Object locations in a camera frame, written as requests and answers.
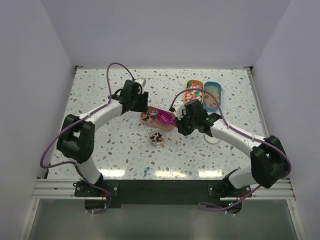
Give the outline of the round silver jar lid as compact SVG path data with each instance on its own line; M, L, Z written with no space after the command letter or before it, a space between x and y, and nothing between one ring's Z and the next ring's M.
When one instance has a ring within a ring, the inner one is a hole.
M220 139L211 137L207 134L204 135L204 138L209 144L213 144L213 145L217 144L220 141Z

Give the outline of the tan tray of star candies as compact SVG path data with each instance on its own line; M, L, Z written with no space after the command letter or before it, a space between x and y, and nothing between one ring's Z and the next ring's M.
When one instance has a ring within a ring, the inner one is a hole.
M204 88L204 84L200 80L191 79L186 83L186 92L184 94L184 102L198 100L203 102L203 93L200 89Z

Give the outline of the aluminium front frame rail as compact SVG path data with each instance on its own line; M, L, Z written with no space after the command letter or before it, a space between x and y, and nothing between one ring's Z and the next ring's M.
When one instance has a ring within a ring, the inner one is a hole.
M74 199L74 179L38 179L33 188L33 199ZM247 200L295 200L291 182L279 180L271 188L257 189Z

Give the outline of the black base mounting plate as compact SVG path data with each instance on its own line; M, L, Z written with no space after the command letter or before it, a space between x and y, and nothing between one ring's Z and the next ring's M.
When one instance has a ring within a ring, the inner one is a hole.
M74 195L85 198L86 210L121 208L123 205L195 205L224 209L237 214L242 209L236 203L251 187L233 188L225 180L102 180L93 187L83 180L73 183Z

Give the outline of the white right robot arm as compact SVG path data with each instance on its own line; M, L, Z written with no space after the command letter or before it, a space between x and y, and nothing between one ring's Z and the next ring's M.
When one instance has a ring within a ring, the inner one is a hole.
M269 189L291 172L291 163L277 137L258 136L236 127L222 114L208 113L198 100L176 101L170 109L176 113L174 123L180 134L188 136L197 130L230 144L249 157L249 167L235 169L224 177L222 189L227 196L233 197L241 188L252 184Z

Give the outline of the clear glass jar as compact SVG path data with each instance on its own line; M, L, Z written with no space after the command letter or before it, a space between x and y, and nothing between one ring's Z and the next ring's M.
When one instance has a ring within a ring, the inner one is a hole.
M161 129L152 129L149 132L148 140L150 144L155 148L164 148L165 147L165 140L166 134Z

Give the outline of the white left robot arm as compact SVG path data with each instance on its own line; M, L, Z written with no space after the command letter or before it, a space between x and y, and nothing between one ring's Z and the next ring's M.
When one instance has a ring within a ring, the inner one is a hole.
M126 80L124 86L111 95L109 104L81 116L69 114L64 119L63 134L58 138L56 148L75 165L82 180L87 182L86 191L92 196L99 196L104 190L103 175L92 158L95 132L126 112L147 112L149 93L143 91L145 85L144 78Z

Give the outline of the magenta plastic scoop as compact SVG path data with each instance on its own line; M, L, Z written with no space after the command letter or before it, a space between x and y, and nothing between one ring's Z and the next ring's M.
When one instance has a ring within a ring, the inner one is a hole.
M177 125L174 122L175 116L170 114L165 110L155 109L155 124L164 131L171 131L173 128L176 128Z

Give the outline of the blue tray of wrapped candies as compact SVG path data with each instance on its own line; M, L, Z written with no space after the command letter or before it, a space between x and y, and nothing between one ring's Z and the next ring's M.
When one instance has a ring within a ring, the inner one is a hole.
M203 107L208 112L216 112L221 105L222 87L218 82L208 81L204 83L204 90L210 94L203 93Z

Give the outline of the pink tray of lollipops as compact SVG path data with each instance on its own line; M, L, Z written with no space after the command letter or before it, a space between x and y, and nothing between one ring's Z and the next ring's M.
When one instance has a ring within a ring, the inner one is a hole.
M149 106L148 112L140 113L141 122L144 125L149 126L151 128L161 129L165 132L172 131L175 127L171 124L168 124L168 125L163 124L157 117L157 110L159 110L159 108Z

